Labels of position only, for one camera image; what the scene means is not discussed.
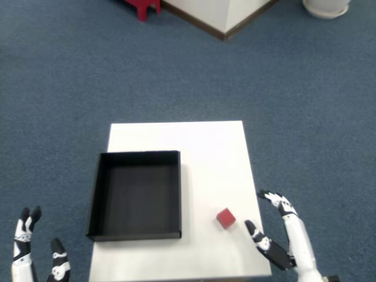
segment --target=black box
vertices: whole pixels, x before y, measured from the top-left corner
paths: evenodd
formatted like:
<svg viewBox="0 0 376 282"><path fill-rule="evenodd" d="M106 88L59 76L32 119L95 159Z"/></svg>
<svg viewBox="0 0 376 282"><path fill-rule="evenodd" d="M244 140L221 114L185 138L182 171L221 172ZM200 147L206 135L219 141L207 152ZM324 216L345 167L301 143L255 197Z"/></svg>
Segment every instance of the black box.
<svg viewBox="0 0 376 282"><path fill-rule="evenodd" d="M89 238L181 238L181 218L179 151L100 154Z"/></svg>

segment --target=robot fingertip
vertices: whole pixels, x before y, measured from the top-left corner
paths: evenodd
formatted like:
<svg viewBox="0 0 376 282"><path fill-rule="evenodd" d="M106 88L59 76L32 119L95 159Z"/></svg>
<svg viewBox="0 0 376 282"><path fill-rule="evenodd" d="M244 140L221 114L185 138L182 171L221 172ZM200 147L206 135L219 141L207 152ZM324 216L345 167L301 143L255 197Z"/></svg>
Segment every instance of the robot fingertip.
<svg viewBox="0 0 376 282"><path fill-rule="evenodd" d="M255 229L256 229L256 227L255 227L255 225L253 224L253 222L250 221L250 220L246 220L244 223L246 224L246 227L247 227L247 230L248 230L249 234L250 234L251 236L253 236L254 231L255 231Z"/></svg>
<svg viewBox="0 0 376 282"><path fill-rule="evenodd" d="M59 253L59 254L62 254L65 252L65 248L58 238L52 239L51 250L53 253Z"/></svg>
<svg viewBox="0 0 376 282"><path fill-rule="evenodd" d="M29 208L28 207L25 207L23 210L22 210L22 213L21 213L21 216L20 216L20 219L23 220L23 221L26 221L26 219L28 219L29 217Z"/></svg>
<svg viewBox="0 0 376 282"><path fill-rule="evenodd" d="M265 197L265 194L269 193L268 191L265 191L265 190L260 190L257 192L257 195L258 197L262 198L262 199L266 199Z"/></svg>
<svg viewBox="0 0 376 282"><path fill-rule="evenodd" d="M34 211L32 212L32 214L30 215L30 217L32 218L32 220L34 222L37 222L42 216L42 210L41 210L41 207L36 207L34 209Z"/></svg>

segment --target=red cube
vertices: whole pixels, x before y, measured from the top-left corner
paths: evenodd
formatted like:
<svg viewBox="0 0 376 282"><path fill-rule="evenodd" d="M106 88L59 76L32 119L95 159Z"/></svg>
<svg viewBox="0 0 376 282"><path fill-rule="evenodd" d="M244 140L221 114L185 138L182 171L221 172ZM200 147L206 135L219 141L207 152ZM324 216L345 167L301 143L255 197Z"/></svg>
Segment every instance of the red cube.
<svg viewBox="0 0 376 282"><path fill-rule="evenodd" d="M223 211L217 214L217 220L224 229L227 229L235 222L236 219L230 210L225 208Z"/></svg>

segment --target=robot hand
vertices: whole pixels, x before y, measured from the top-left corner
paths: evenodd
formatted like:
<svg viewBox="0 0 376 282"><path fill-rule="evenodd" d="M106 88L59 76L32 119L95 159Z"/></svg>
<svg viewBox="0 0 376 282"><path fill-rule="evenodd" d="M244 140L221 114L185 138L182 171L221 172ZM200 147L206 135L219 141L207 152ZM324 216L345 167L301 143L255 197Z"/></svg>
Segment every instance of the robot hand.
<svg viewBox="0 0 376 282"><path fill-rule="evenodd" d="M278 209L290 243L290 251L286 252L257 229L250 220L246 220L246 227L260 253L279 269L294 268L298 273L298 282L339 282L337 276L322 277L318 272L306 227L291 203L278 193L261 190L257 195Z"/></svg>
<svg viewBox="0 0 376 282"><path fill-rule="evenodd" d="M31 214L29 214L28 208L24 208L17 222L12 263L13 282L38 282L31 259L30 241L35 223L41 218L41 215L40 207L37 207ZM71 267L65 249L59 239L52 240L51 249L53 257L52 272L47 282L68 282Z"/></svg>

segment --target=stool leg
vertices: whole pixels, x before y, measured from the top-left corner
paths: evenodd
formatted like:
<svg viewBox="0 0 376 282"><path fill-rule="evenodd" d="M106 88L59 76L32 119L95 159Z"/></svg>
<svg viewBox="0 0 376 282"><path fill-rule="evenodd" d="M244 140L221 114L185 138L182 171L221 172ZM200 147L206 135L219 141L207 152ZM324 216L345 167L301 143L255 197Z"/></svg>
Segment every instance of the stool leg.
<svg viewBox="0 0 376 282"><path fill-rule="evenodd" d="M157 11L157 14L159 14L160 13L160 0L155 0L154 4L155 4L155 10Z"/></svg>
<svg viewBox="0 0 376 282"><path fill-rule="evenodd" d="M137 16L140 21L146 21L146 10L147 8L137 8Z"/></svg>

